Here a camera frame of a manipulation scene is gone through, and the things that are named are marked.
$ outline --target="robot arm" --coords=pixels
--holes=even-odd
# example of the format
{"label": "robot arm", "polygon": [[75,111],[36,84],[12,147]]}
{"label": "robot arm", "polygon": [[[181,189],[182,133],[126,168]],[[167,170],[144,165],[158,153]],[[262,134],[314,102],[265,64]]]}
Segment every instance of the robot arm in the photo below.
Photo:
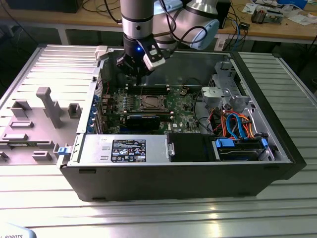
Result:
{"label": "robot arm", "polygon": [[[165,5],[163,0],[120,0],[124,55],[117,60],[117,66],[136,77],[138,84],[172,54],[164,56],[160,48],[173,52],[182,42],[203,50],[219,27],[216,3],[217,0],[193,0],[182,8],[182,4]],[[155,13],[158,4],[161,9],[157,12],[156,8]]]}

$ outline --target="floor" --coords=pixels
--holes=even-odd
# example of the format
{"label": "floor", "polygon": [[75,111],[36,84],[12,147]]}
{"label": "floor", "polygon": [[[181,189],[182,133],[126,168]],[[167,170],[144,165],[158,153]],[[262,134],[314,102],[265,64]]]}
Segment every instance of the floor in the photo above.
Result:
{"label": "floor", "polygon": [[[48,28],[25,28],[39,44],[60,44],[58,33],[55,29]],[[11,84],[21,68],[24,66],[30,54],[36,48],[36,44],[22,31],[21,28],[13,29],[14,37],[7,36],[0,38],[0,95]],[[122,33],[120,32],[101,32],[95,31],[68,30],[69,39],[73,45],[109,45],[120,46],[122,44]],[[215,40],[208,47],[212,51]],[[299,63],[306,57],[307,45],[283,43],[277,45],[271,42],[254,42],[246,41],[240,44],[237,51],[250,52],[273,52],[280,54],[290,67],[297,72]],[[314,93],[317,85],[314,86],[312,79],[317,77],[317,56],[310,58],[309,63],[299,74],[303,82]]]}

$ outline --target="green circuit board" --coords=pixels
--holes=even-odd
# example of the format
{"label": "green circuit board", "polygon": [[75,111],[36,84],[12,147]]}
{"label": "green circuit board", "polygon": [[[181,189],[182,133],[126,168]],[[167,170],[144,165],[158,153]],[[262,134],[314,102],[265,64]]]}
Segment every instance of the green circuit board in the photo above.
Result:
{"label": "green circuit board", "polygon": [[[128,95],[123,89],[118,89],[107,100],[107,106],[104,110],[104,119],[106,121],[105,134],[167,134],[171,132],[176,133],[193,133],[199,132],[195,123],[193,113],[193,94],[186,94],[180,96],[182,88],[170,88],[167,95]],[[161,108],[159,113],[151,111],[147,115],[156,115],[162,118],[158,130],[142,131],[142,132],[127,132],[123,131],[125,127],[125,119],[130,112],[135,114],[144,114],[140,105],[149,104],[147,102],[142,104],[142,100],[147,98],[159,98],[155,102],[159,102],[156,107]]]}

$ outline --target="slotted metal surface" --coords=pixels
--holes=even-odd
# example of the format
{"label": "slotted metal surface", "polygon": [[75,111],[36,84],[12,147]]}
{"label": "slotted metal surface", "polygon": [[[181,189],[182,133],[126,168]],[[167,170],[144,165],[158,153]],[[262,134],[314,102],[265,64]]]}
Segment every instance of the slotted metal surface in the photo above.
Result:
{"label": "slotted metal surface", "polygon": [[[281,65],[273,66],[284,70]],[[291,90],[285,91],[299,91],[297,82],[290,85]],[[268,91],[277,89],[271,90],[270,84],[260,86]],[[274,108],[281,119],[301,121],[296,110],[287,111],[286,103],[280,104]],[[309,104],[298,107],[303,119],[314,117],[313,109]],[[307,128],[288,131],[308,166],[290,180],[273,183],[257,197],[83,202],[55,166],[2,166],[0,217],[32,228],[38,238],[316,237],[317,164],[316,152],[309,150],[316,150],[317,132]],[[214,182],[220,181],[211,181],[210,189]]]}
{"label": "slotted metal surface", "polygon": [[309,165],[316,165],[317,101],[314,95],[282,59],[271,54],[240,53],[240,56],[301,155]]}
{"label": "slotted metal surface", "polygon": [[21,71],[20,81],[0,109],[0,134],[13,116],[10,107],[16,100],[27,100],[32,108],[44,107],[36,97],[39,87],[50,87],[51,98],[58,100],[61,108],[68,108],[70,103],[79,103],[83,107],[97,67],[95,50],[96,47],[90,46],[56,45],[37,49],[27,67]]}

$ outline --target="workbench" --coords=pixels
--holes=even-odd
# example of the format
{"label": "workbench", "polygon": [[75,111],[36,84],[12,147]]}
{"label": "workbench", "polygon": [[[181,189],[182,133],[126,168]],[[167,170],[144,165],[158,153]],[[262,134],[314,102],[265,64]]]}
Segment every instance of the workbench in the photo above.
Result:
{"label": "workbench", "polygon": [[[60,95],[53,99],[61,107],[67,101],[63,92],[78,95],[83,92],[80,88],[87,90],[97,65],[95,50],[92,46],[37,48],[0,99],[1,134],[16,99],[40,107],[34,99],[38,87],[50,86]],[[38,238],[316,237],[317,101],[282,59],[261,53],[240,55],[307,163],[290,180],[276,181],[256,197],[83,202],[56,165],[2,163],[1,219],[31,228]],[[76,96],[65,103],[83,105],[84,101]]]}
{"label": "workbench", "polygon": [[[317,24],[302,26],[287,18],[283,19],[282,24],[253,24],[251,15],[242,13],[244,4],[248,0],[233,0],[233,7],[241,21],[250,24],[250,29],[246,40],[252,41],[269,41],[269,42],[286,42],[298,44],[311,44],[317,34]],[[96,0],[97,5],[103,3],[102,0]],[[109,5],[110,9],[119,6],[119,1]],[[5,4],[10,14],[23,26],[55,28],[58,30],[61,43],[69,45],[67,29],[92,30],[92,31],[113,31],[122,32],[121,25],[117,25],[106,13],[98,14],[89,12],[80,8],[77,13],[32,11],[32,10],[12,10]],[[94,1],[89,1],[85,7],[90,10],[96,10]],[[305,11],[316,11],[317,6],[307,5]],[[115,18],[120,18],[120,9],[112,11]],[[0,8],[0,25],[15,25],[14,21]],[[224,41],[235,34],[235,29],[230,21],[226,21],[225,27],[218,30],[218,38],[215,50],[222,50]]]}

